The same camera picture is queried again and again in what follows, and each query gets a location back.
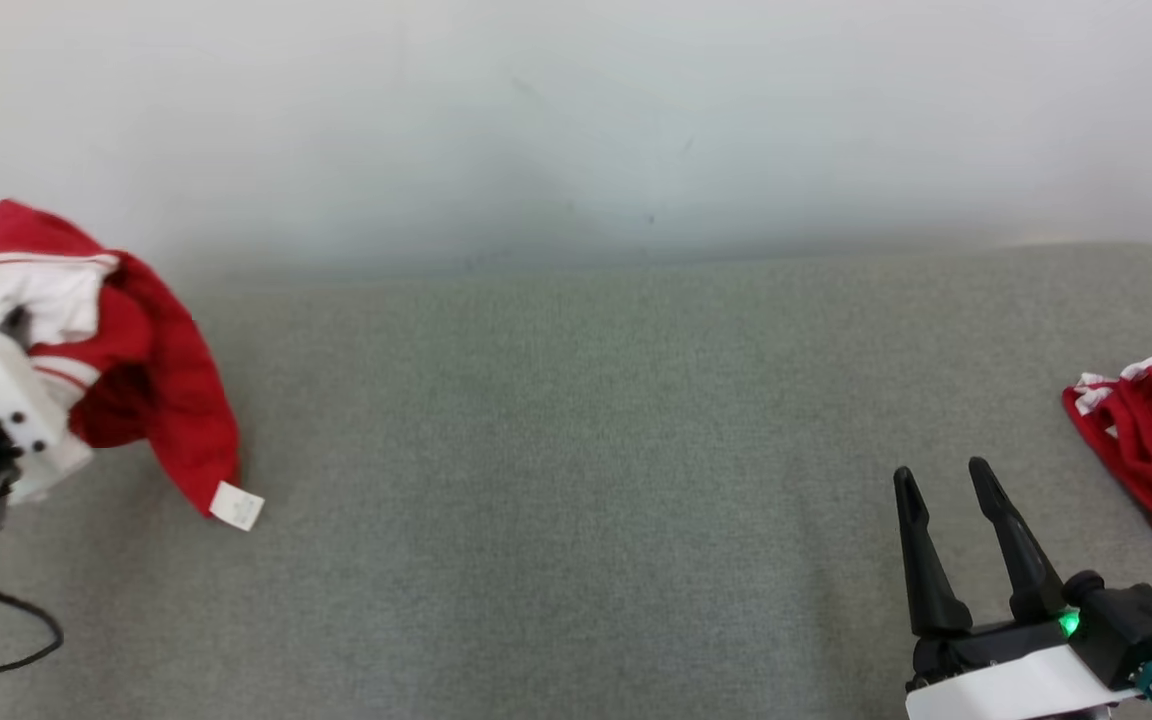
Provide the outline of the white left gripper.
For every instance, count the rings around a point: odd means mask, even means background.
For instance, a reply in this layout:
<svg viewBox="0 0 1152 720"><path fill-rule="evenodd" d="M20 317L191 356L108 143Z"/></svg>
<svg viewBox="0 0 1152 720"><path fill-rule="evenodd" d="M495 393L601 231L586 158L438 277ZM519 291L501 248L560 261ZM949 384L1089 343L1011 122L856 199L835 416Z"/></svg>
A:
<svg viewBox="0 0 1152 720"><path fill-rule="evenodd" d="M52 397L26 351L0 332L0 427L18 448L20 477L12 502L40 502L88 464L92 450L69 427L67 409Z"/></svg>

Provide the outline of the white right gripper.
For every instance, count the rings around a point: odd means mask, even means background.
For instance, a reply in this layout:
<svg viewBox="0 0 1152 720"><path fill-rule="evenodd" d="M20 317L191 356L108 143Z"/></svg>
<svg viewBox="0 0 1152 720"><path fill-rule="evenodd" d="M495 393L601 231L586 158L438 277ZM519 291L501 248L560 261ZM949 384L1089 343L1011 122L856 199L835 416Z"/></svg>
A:
<svg viewBox="0 0 1152 720"><path fill-rule="evenodd" d="M1011 584L1011 623L973 626L952 591L929 533L927 506L914 471L893 473L914 679L905 684L910 719L1108 719L1134 689L1102 684L1069 644L1078 611L1064 609L1060 575L1030 532L995 471L968 462L980 511L995 528Z"/></svg>

